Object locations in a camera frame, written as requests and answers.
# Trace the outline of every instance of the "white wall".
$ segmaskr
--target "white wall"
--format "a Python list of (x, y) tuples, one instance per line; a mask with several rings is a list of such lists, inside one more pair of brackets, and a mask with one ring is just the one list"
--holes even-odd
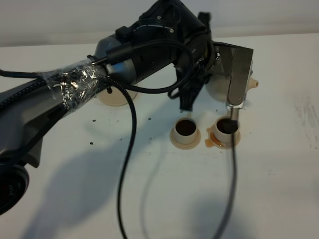
[[(2, 0), (0, 46), (96, 42), (155, 0)], [(319, 32), (319, 0), (183, 0), (210, 11), (214, 36)]]

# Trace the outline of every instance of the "black cable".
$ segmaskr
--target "black cable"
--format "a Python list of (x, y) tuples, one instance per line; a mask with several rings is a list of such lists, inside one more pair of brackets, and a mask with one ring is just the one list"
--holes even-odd
[(18, 151), (18, 153), (12, 157), (8, 162), (0, 167), (0, 175), (7, 172), (10, 168), (12, 168), (15, 164), (17, 164), (21, 158), (33, 148), (36, 143), (39, 142), (41, 138), (45, 136), (45, 134), (65, 115), (66, 110), (61, 108), (54, 114), (54, 116), (36, 133), (36, 135)]
[(164, 88), (159, 88), (159, 89), (148, 89), (148, 88), (142, 88), (142, 87), (137, 87), (137, 86), (131, 86), (128, 84), (122, 83), (122, 86), (130, 91), (136, 91), (136, 92), (141, 92), (141, 93), (146, 93), (146, 94), (161, 94), (161, 93), (166, 93), (169, 91), (173, 91), (177, 89), (178, 87), (184, 85), (191, 77), (192, 71), (193, 71), (193, 66), (194, 66), (194, 60), (193, 60), (193, 55), (192, 52), (182, 43), (174, 40), (153, 40), (153, 41), (147, 41), (135, 46), (132, 46), (132, 49), (135, 51), (142, 50), (145, 48), (150, 48), (150, 47), (157, 47), (157, 46), (171, 46), (171, 47), (176, 47), (186, 53), (189, 59), (187, 71), (183, 78), (180, 81), (176, 81), (174, 84), (168, 87)]
[(34, 83), (21, 91), (13, 94), (12, 96), (8, 97), (4, 101), (0, 102), (0, 113), (5, 110), (7, 107), (15, 103), (16, 101), (20, 100), (23, 96), (39, 89), (42, 86), (46, 86), (46, 82), (41, 79), (34, 80)]
[(222, 220), (219, 223), (217, 231), (213, 237), (213, 239), (220, 239), (223, 235), (225, 228), (228, 224), (228, 221), (231, 216), (231, 212), (233, 209), (234, 201), (235, 201), (235, 194), (236, 194), (236, 187), (237, 187), (237, 161), (236, 161), (236, 150), (235, 150), (235, 133), (231, 134), (231, 148), (232, 148), (232, 166), (233, 166), (233, 177), (231, 180), (230, 188), (229, 188), (229, 196), (226, 205), (226, 209), (223, 215)]
[(0, 76), (10, 77), (10, 78), (27, 78), (27, 79), (34, 79), (39, 77), (39, 75), (34, 72), (18, 72), (18, 71), (3, 71), (3, 70), (0, 70)]
[(126, 169), (128, 167), (129, 159), (130, 159), (130, 156), (132, 153), (132, 149), (133, 149), (133, 145), (134, 145), (134, 141), (135, 141), (135, 136), (136, 136), (137, 116), (136, 116), (136, 111), (135, 111), (133, 100), (132, 100), (131, 96), (129, 95), (129, 93), (118, 82), (116, 82), (110, 78), (108, 78), (107, 81), (109, 81), (111, 85), (116, 87), (123, 94), (123, 96), (128, 101), (128, 104), (129, 104), (129, 107), (131, 110), (131, 114), (132, 114), (131, 138), (130, 138), (129, 147), (128, 147), (128, 150), (127, 150), (124, 162), (123, 162), (122, 170), (120, 173), (120, 179), (119, 179), (119, 185), (118, 185), (118, 191), (117, 191), (117, 201), (116, 201), (116, 203), (117, 203), (117, 205), (116, 205), (117, 217), (118, 217), (120, 232), (121, 232), (123, 239), (128, 239), (127, 234), (125, 232), (124, 225), (123, 225), (121, 200), (122, 200), (122, 189), (123, 189), (123, 182), (125, 179), (125, 172), (126, 172)]
[(187, 88), (188, 83), (189, 83), (190, 81), (192, 81), (193, 79), (197, 78), (204, 68), (205, 68), (204, 65), (199, 65), (198, 68), (197, 68), (197, 70), (196, 70), (196, 71), (193, 73), (193, 75), (190, 77), (190, 79), (189, 79), (174, 95), (172, 95), (172, 93), (173, 93), (172, 91), (169, 91), (169, 92), (167, 93), (167, 96), (168, 96), (171, 100), (176, 99), (177, 97), (179, 97), (180, 93), (183, 92), (183, 90), (184, 90), (185, 88)]

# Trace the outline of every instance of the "wire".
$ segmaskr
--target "wire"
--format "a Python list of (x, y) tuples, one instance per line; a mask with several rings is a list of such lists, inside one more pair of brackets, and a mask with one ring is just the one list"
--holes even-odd
[(204, 68), (205, 68), (204, 65), (199, 65), (197, 70), (190, 77), (190, 79), (174, 95), (172, 95), (172, 91), (169, 91), (167, 93), (167, 96), (172, 100), (179, 97), (180, 93), (188, 86), (188, 83), (192, 81), (193, 79), (197, 78)]
[(126, 169), (128, 167), (129, 159), (130, 159), (130, 156), (132, 153), (132, 149), (133, 149), (133, 145), (134, 145), (134, 141), (135, 141), (135, 136), (136, 136), (137, 116), (136, 116), (136, 111), (135, 111), (133, 100), (132, 100), (131, 96), (129, 95), (129, 93), (118, 82), (112, 80), (111, 78), (108, 78), (107, 80), (111, 83), (111, 85), (116, 87), (123, 94), (123, 96), (126, 98), (126, 100), (128, 101), (130, 110), (131, 110), (131, 114), (132, 114), (131, 138), (130, 138), (129, 147), (128, 147), (128, 150), (127, 150), (124, 162), (123, 162), (122, 170), (120, 173), (120, 179), (119, 179), (119, 185), (118, 185), (118, 191), (117, 191), (117, 205), (116, 205), (117, 217), (118, 217), (118, 223), (119, 223), (121, 235), (122, 235), (123, 239), (128, 239), (127, 234), (125, 232), (124, 225), (123, 225), (121, 201), (122, 201), (122, 190), (123, 190), (123, 182), (125, 179), (125, 173), (126, 173)]
[(0, 76), (10, 77), (10, 78), (27, 78), (27, 79), (34, 79), (39, 77), (39, 75), (34, 72), (18, 72), (18, 71), (3, 71), (3, 70), (0, 70)]
[(216, 233), (215, 233), (213, 239), (219, 239), (223, 235), (225, 228), (228, 224), (228, 221), (230, 219), (231, 212), (232, 212), (233, 205), (234, 205), (234, 201), (235, 201), (235, 194), (236, 194), (236, 187), (237, 187), (237, 161), (236, 161), (235, 147), (236, 147), (235, 133), (232, 133), (231, 134), (231, 148), (232, 148), (233, 177), (232, 177), (231, 184), (230, 184), (229, 196), (228, 196), (226, 209), (225, 209), (223, 218), (219, 223), (219, 226), (216, 230)]
[(38, 133), (30, 139), (30, 141), (22, 147), (18, 153), (12, 157), (8, 162), (0, 167), (0, 176), (7, 172), (10, 168), (12, 168), (15, 164), (17, 164), (21, 158), (33, 148), (36, 143), (39, 142), (41, 138), (65, 115), (66, 110), (61, 108), (39, 131)]
[(146, 93), (146, 94), (161, 94), (161, 93), (167, 93), (169, 91), (173, 91), (177, 89), (178, 87), (184, 85), (191, 77), (193, 66), (194, 66), (194, 60), (193, 60), (193, 55), (192, 52), (182, 43), (174, 40), (153, 40), (153, 41), (147, 41), (135, 46), (132, 46), (133, 50), (138, 51), (150, 47), (156, 47), (156, 46), (171, 46), (171, 47), (176, 47), (186, 53), (189, 59), (188, 67), (187, 67), (187, 72), (183, 76), (183, 78), (180, 81), (176, 81), (174, 84), (168, 87), (164, 88), (159, 88), (159, 89), (148, 89), (148, 88), (142, 88), (142, 87), (137, 87), (137, 86), (131, 86), (128, 84), (122, 83), (122, 86), (130, 91), (136, 91), (136, 92), (141, 92), (141, 93)]

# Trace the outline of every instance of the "small cup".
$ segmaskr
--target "small cup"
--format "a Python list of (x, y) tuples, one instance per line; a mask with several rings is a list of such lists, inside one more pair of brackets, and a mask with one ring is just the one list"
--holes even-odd
[(172, 144), (179, 149), (195, 148), (200, 142), (200, 131), (191, 117), (179, 119), (170, 132)]
[[(223, 119), (228, 119), (229, 117), (220, 117), (216, 120), (215, 124), (210, 128), (208, 135), (209, 140), (219, 148), (227, 148), (231, 145), (231, 133), (226, 133), (221, 127), (220, 122)], [(236, 145), (240, 140), (239, 128), (235, 132), (235, 143)]]

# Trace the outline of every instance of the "white table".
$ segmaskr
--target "white table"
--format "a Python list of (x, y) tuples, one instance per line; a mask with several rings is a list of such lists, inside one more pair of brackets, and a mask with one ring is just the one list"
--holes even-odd
[[(319, 34), (218, 40), (255, 49), (253, 76), (260, 83), (240, 112), (238, 190), (223, 238), (317, 238)], [(47, 70), (94, 50), (94, 44), (0, 48), (0, 67)], [(167, 67), (141, 85), (174, 81)], [(1, 78), (0, 89), (22, 82)], [(178, 100), (139, 94), (134, 102), (138, 133), (123, 194), (129, 237), (211, 238), (228, 197), (230, 158), (205, 147), (205, 129), (225, 114), (224, 105), (202, 90), (193, 112), (201, 143), (182, 151), (169, 140), (174, 122), (185, 115)], [(115, 192), (130, 130), (128, 106), (112, 108), (97, 98), (61, 120), (44, 138), (40, 167), (27, 166), (27, 193), (0, 216), (0, 238), (121, 238)]]

